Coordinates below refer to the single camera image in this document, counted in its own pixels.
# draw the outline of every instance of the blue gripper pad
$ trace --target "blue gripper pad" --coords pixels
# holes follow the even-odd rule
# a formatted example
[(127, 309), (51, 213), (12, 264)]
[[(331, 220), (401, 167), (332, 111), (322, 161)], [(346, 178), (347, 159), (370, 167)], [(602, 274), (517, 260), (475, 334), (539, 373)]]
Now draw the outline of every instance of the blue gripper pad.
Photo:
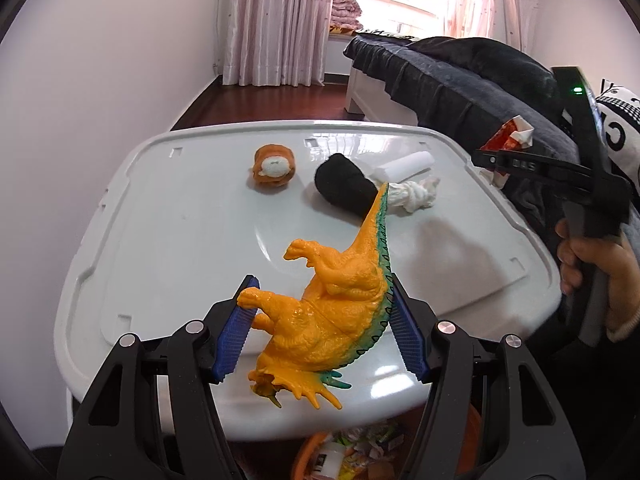
[(409, 307), (397, 292), (394, 293), (393, 309), (389, 321), (406, 369), (414, 373), (419, 381), (422, 381), (429, 373), (425, 341)]
[[(243, 289), (250, 286), (260, 288), (256, 277), (252, 276)], [(216, 346), (216, 362), (211, 369), (214, 379), (219, 383), (236, 369), (236, 363), (256, 312), (258, 312), (257, 308), (240, 308), (236, 305), (226, 320)]]

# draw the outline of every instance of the black and white pillow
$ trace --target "black and white pillow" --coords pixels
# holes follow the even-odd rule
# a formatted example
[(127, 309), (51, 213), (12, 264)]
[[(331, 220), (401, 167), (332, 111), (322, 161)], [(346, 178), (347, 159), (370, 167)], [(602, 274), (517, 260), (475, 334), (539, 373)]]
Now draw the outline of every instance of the black and white pillow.
[(640, 98), (631, 90), (603, 79), (602, 94), (596, 102), (609, 158), (640, 192)]

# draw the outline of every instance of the green dinosaur back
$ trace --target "green dinosaur back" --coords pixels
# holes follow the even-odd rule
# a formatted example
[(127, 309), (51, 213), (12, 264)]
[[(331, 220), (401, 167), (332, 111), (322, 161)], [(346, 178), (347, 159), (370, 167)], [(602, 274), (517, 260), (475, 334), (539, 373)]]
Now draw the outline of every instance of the green dinosaur back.
[(340, 364), (338, 368), (342, 368), (350, 363), (353, 363), (358, 357), (369, 350), (380, 339), (382, 333), (385, 331), (386, 326), (389, 324), (389, 316), (391, 314), (391, 307), (393, 301), (392, 293), (392, 277), (391, 277), (391, 264), (389, 261), (389, 251), (386, 247), (386, 195), (388, 188), (384, 195), (380, 199), (380, 209), (376, 216), (376, 238), (378, 240), (378, 266), (382, 269), (386, 279), (386, 292), (382, 301), (378, 305), (373, 318), (371, 319), (371, 325), (367, 328), (362, 336), (354, 343), (351, 353), (348, 358)]

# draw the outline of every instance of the metal screw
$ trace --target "metal screw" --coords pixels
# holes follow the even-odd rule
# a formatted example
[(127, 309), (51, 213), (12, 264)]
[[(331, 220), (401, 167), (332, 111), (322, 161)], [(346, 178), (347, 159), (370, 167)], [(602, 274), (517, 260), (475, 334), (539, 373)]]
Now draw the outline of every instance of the metal screw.
[(196, 321), (190, 321), (189, 323), (187, 323), (185, 330), (190, 334), (197, 334), (199, 332), (202, 332), (203, 328), (204, 328), (203, 323), (201, 321), (196, 320)]
[(134, 336), (133, 334), (125, 334), (118, 341), (118, 343), (120, 343), (120, 346), (124, 346), (124, 347), (131, 346), (135, 342), (136, 342), (136, 336)]
[(506, 338), (504, 338), (504, 342), (513, 348), (520, 348), (522, 346), (522, 339), (513, 334), (509, 334)]
[(438, 323), (438, 330), (443, 334), (453, 334), (456, 331), (456, 326), (450, 321), (441, 321)]

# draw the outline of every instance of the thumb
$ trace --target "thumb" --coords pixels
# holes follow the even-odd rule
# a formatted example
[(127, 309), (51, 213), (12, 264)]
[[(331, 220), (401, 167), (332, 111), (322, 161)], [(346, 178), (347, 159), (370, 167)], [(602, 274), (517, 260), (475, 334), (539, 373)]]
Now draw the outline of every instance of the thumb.
[(595, 264), (609, 276), (620, 276), (628, 265), (628, 253), (611, 240), (571, 238), (573, 252), (588, 264)]

